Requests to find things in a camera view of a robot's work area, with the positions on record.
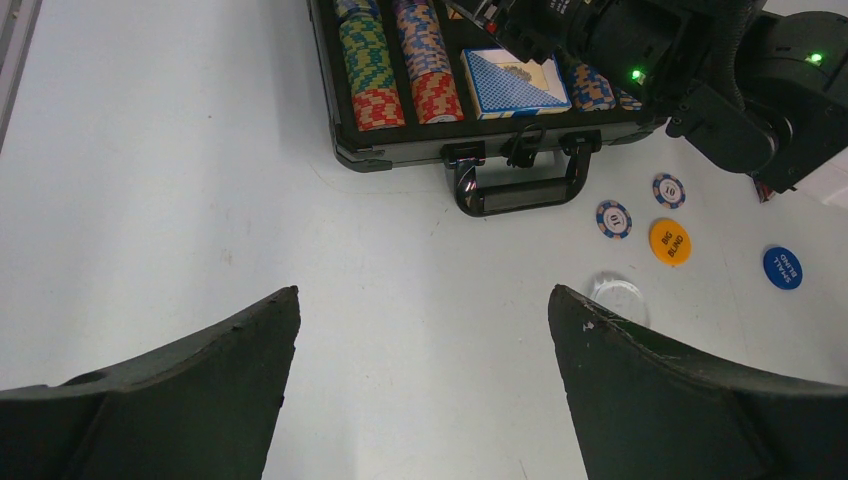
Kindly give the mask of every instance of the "blue poker chip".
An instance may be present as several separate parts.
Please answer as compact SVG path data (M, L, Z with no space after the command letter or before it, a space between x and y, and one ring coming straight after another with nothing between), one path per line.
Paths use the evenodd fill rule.
M595 219L601 232L615 240L627 238L633 230L633 218L630 212L624 208L624 205L613 200L607 200L598 205Z
M763 256L766 276L781 290L795 290L804 280L804 270L794 253L783 247L772 247Z
M686 202L686 189L674 175L661 173L654 178L654 198L665 208L680 208Z

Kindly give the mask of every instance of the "case handle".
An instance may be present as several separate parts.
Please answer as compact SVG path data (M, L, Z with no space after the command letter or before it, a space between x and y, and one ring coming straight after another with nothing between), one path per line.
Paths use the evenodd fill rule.
M600 142L590 141L589 137L567 135L560 139L563 152L570 157L563 177L486 188L477 186L476 170L486 162L485 143L446 145L442 158L450 170L456 204L472 217L487 217L570 202L586 185L589 160L600 149Z

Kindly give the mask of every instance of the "poker chip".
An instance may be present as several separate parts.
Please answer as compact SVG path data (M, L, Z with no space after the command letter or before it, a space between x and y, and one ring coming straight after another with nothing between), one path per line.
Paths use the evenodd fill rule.
M679 267L692 255L692 240L682 225L665 218L651 227L651 250L666 265Z
M422 124L464 119L459 94L449 73L428 73L412 81L413 103Z
M426 0L394 0L398 35L412 100L422 125L465 117L433 6Z
M596 212L598 228L609 238L621 240L630 235L633 230L633 218L624 205L607 200L598 206Z
M406 125L388 42L379 20L372 15L351 14L339 26L339 38L359 130Z
M772 247L763 255L766 277L781 290L795 290L804 280L804 270L794 253L784 247Z
M680 208L686 202L686 189L674 175L661 173L654 178L654 198L665 208Z
M406 125L396 88L377 88L355 94L353 115L363 132Z
M335 0L336 17L344 22L352 15L361 13L381 20L376 0Z
M397 24L410 80L428 73L450 73L448 54L430 6L406 7L398 13Z
M597 70L586 64L569 70L567 81L571 87L574 105L581 112L612 110L616 101L612 86Z
M396 16L400 16L401 12L413 6L432 7L432 4L430 0L392 0L392 10Z
M636 97L630 95L624 90L615 87L615 93L618 96L618 104L624 110L639 111L642 110L642 102L636 100Z

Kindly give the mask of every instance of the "clear plastic disc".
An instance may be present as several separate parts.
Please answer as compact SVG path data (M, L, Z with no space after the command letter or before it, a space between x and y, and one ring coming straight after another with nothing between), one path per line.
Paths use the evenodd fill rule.
M595 277L589 298L622 318L650 327L648 305L642 292L616 274L603 273Z

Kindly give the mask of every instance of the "red poker chip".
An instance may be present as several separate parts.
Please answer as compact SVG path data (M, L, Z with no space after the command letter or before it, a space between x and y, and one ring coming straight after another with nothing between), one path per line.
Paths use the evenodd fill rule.
M415 112L421 123L463 120L453 76L430 73L413 81Z

